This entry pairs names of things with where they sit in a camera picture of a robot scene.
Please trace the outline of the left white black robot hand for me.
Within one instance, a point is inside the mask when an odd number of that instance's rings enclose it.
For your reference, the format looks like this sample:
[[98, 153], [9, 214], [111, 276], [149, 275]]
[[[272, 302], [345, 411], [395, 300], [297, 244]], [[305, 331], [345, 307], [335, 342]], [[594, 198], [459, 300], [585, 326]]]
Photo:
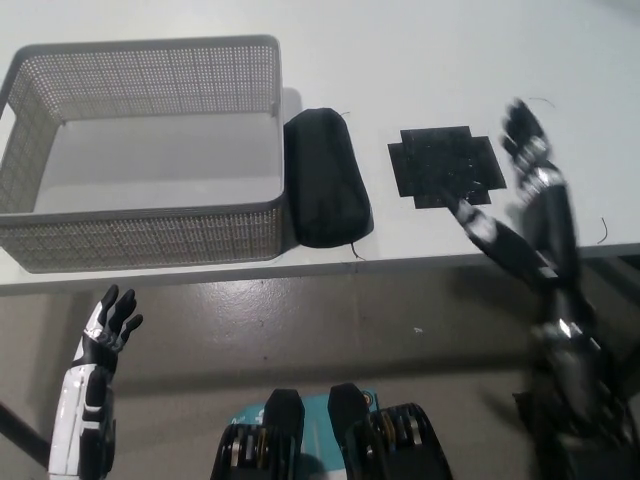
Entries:
[[48, 461], [50, 479], [104, 479], [115, 456], [112, 383], [120, 352], [143, 321], [135, 291], [111, 286], [89, 316], [66, 371]]

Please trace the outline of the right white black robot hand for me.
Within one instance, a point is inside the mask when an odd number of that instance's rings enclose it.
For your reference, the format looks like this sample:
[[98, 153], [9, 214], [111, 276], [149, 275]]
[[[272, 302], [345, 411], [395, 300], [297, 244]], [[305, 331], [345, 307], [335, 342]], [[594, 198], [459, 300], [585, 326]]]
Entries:
[[515, 174], [518, 229], [442, 188], [444, 204], [476, 247], [540, 294], [543, 327], [569, 338], [592, 334], [596, 320], [581, 287], [568, 182], [553, 163], [541, 123], [521, 99], [506, 110], [501, 144]]

